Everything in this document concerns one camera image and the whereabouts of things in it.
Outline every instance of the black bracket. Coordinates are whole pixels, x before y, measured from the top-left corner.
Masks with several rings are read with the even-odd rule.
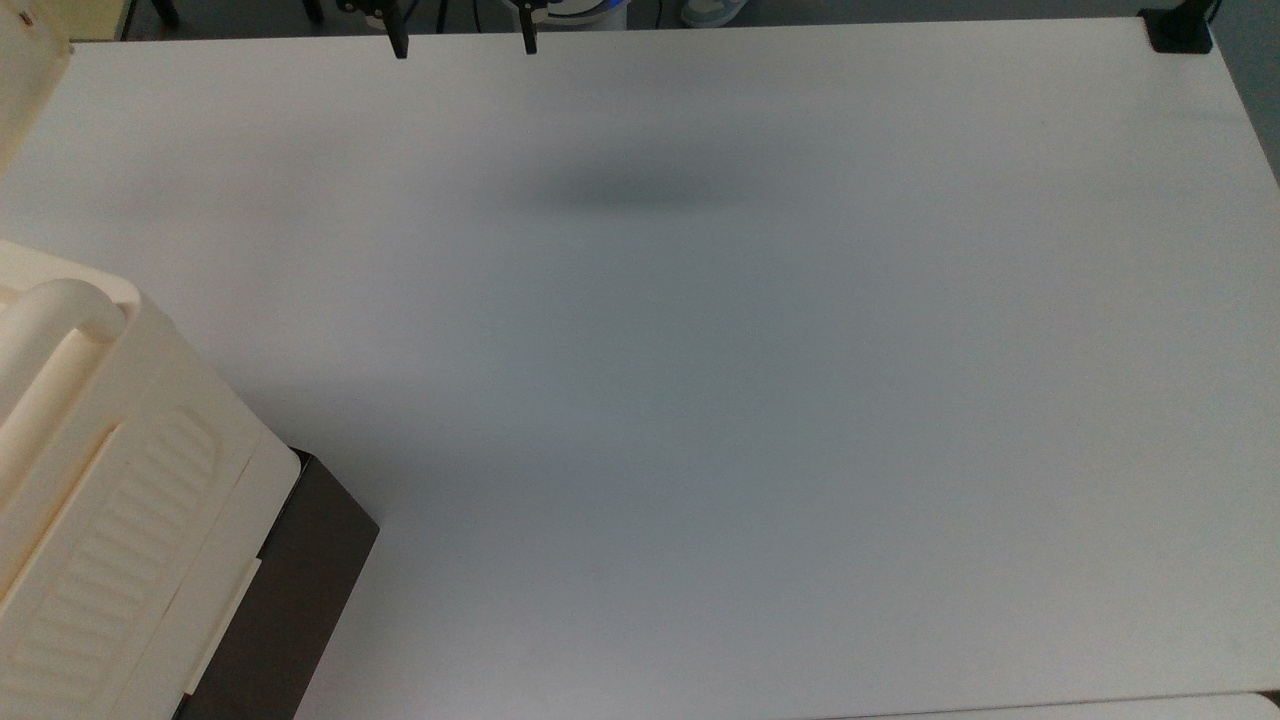
[[[1147,23],[1147,37],[1156,53],[1207,55],[1213,49],[1204,15],[1216,0],[1185,0],[1172,10],[1140,10]]]
[[[387,31],[396,56],[402,60],[408,58],[408,31],[404,29],[404,14],[396,0],[338,0],[338,9],[343,13],[364,13],[369,24]]]
[[[547,0],[515,0],[520,14],[520,35],[525,36],[525,54],[538,54],[538,23],[547,19]]]

